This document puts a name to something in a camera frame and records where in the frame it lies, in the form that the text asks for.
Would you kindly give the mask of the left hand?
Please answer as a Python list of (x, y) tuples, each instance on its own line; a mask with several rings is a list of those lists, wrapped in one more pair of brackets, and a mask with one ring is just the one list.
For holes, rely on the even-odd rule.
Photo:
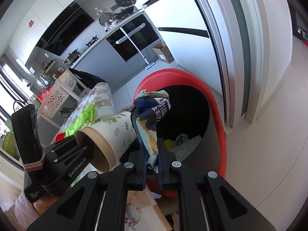
[(59, 197), (52, 196), (47, 193), (33, 204), (34, 209), (39, 215), (42, 215), (49, 207), (51, 207), (55, 202), (57, 202), (58, 199)]

